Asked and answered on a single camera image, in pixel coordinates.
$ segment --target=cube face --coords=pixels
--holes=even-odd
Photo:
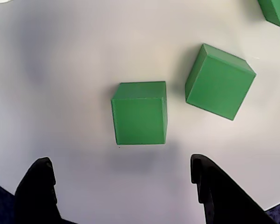
[[[234,120],[254,78],[243,59],[204,44],[186,83],[186,102]]]
[[[280,26],[280,0],[258,0],[267,21]]]
[[[118,145],[165,143],[165,82],[121,84],[112,98],[112,112]]]

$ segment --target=dark blue floor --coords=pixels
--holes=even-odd
[[[14,223],[14,196],[0,187],[0,224]],[[267,213],[280,224],[280,205],[270,209]]]
[[[0,224],[14,224],[14,196],[0,187]],[[74,224],[63,220],[63,224]]]

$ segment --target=round table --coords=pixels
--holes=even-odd
[[[230,121],[185,103],[202,43],[257,76]],[[120,82],[166,81],[165,145],[118,146]],[[263,209],[280,203],[280,27],[252,0],[14,0],[0,5],[0,185],[49,156],[79,224],[203,223],[189,159],[204,154]]]

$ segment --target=green block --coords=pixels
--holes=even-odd
[[[280,0],[258,0],[267,21],[280,26]]]
[[[165,144],[165,82],[121,83],[111,103],[118,145]]]
[[[245,60],[203,44],[186,82],[186,102],[234,120],[255,76]]]

